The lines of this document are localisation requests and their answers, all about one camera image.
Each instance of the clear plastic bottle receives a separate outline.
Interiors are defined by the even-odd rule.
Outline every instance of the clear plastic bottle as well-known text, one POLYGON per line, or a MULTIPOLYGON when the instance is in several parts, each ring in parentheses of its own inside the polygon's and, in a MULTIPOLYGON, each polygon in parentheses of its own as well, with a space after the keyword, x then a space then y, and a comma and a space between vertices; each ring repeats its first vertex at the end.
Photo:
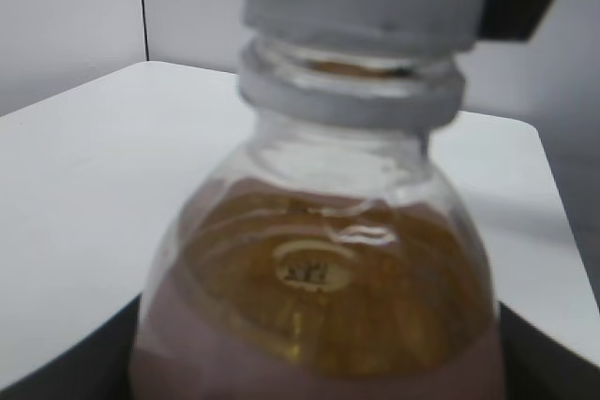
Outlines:
POLYGON ((245 61, 292 100, 317 100, 246 95, 254 135, 196 191, 155 261, 135 398, 502 399, 485 250, 428 159, 423 121, 393 127, 403 119, 385 102, 461 90, 452 60, 258 39, 245 61))

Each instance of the white surface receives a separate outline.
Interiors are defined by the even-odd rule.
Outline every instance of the white surface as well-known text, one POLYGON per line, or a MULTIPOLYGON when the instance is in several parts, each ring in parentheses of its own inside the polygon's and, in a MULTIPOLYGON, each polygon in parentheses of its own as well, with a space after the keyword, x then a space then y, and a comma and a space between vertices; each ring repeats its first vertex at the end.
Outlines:
POLYGON ((142 0, 0 0, 0 116, 144 53, 142 0))
MULTIPOLYGON (((250 132, 234 86, 142 63, 0 118, 0 386, 142 289, 177 208, 250 132)), ((471 207, 501 299, 600 365, 600 318, 535 130, 464 113, 434 156, 471 207)))

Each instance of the white wall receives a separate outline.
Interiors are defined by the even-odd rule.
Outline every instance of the white wall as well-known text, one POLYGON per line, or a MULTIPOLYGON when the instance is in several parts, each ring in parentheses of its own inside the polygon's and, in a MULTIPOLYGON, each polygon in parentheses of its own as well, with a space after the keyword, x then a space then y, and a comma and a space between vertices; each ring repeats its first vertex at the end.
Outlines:
POLYGON ((0 0, 0 115, 144 53, 141 0, 0 0))

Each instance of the liquid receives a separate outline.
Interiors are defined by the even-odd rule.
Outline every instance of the liquid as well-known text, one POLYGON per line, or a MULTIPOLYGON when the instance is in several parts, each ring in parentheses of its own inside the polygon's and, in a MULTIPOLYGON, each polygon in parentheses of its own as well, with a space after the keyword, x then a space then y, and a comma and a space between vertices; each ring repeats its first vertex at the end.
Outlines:
POLYGON ((503 398, 487 273, 428 208, 243 182, 181 233, 139 400, 503 398))

